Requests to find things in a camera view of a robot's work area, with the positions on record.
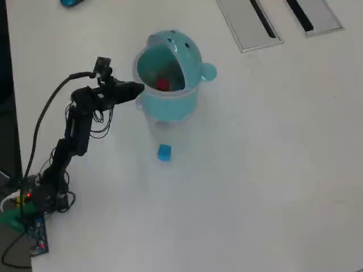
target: dark floor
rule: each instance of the dark floor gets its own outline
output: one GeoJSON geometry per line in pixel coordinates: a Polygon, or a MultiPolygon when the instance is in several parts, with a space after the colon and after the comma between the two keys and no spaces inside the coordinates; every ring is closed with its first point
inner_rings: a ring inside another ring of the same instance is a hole
{"type": "MultiPolygon", "coordinates": [[[[0,0],[0,171],[5,171],[13,180],[22,176],[20,162],[18,127],[14,89],[12,83],[9,34],[7,30],[5,0],[0,0]]],[[[1,193],[7,194],[11,189],[5,188],[1,193]]],[[[0,224],[0,254],[19,234],[0,224]]],[[[7,255],[6,261],[20,266],[30,265],[27,239],[18,242],[7,255]]],[[[16,271],[0,264],[1,272],[16,271]]]]}

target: robotic arm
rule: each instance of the robotic arm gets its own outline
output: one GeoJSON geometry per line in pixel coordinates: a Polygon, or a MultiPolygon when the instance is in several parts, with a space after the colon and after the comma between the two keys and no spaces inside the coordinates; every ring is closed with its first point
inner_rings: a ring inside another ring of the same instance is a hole
{"type": "Polygon", "coordinates": [[[37,211],[52,213],[69,209],[69,188],[64,174],[73,156],[87,152],[94,112],[113,110],[115,105],[134,100],[144,90],[143,84],[112,77],[110,62],[109,58],[97,59],[94,73],[99,87],[87,86],[71,95],[73,103],[68,111],[65,136],[57,143],[50,167],[30,186],[31,201],[37,211]]]}

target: green object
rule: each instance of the green object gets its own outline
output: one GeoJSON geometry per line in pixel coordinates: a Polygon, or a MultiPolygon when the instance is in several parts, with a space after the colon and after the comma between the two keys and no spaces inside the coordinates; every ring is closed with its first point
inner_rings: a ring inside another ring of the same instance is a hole
{"type": "MultiPolygon", "coordinates": [[[[33,203],[26,203],[24,205],[24,215],[32,214],[36,212],[36,208],[33,203]]],[[[19,222],[20,208],[14,208],[8,211],[0,213],[0,223],[5,224],[12,229],[24,232],[24,226],[19,222]]]]}

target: white cable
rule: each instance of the white cable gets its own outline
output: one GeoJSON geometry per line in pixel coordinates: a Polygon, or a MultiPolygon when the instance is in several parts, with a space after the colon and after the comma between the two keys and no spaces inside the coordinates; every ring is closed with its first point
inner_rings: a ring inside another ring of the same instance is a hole
{"type": "Polygon", "coordinates": [[[16,191],[16,192],[13,192],[12,194],[9,194],[6,198],[4,198],[1,203],[0,203],[0,210],[3,212],[4,209],[4,203],[10,199],[13,199],[13,198],[18,198],[20,197],[20,191],[16,191]]]}

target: blue object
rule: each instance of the blue object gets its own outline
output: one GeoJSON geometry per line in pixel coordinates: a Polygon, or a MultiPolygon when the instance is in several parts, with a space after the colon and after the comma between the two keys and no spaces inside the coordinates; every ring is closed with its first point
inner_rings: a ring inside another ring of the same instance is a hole
{"type": "Polygon", "coordinates": [[[166,144],[160,144],[159,150],[158,150],[158,158],[159,160],[162,160],[164,162],[168,162],[171,157],[171,146],[168,146],[166,144]]]}
{"type": "Polygon", "coordinates": [[[83,0],[61,0],[61,3],[65,7],[73,7],[79,3],[81,3],[83,0]]]}
{"type": "Polygon", "coordinates": [[[134,76],[146,85],[139,105],[147,116],[162,122],[181,122],[196,108],[199,83],[213,80],[217,69],[202,62],[197,45],[188,36],[170,30],[148,38],[136,59],[134,76]],[[159,78],[169,80],[173,91],[156,90],[159,78]]]}

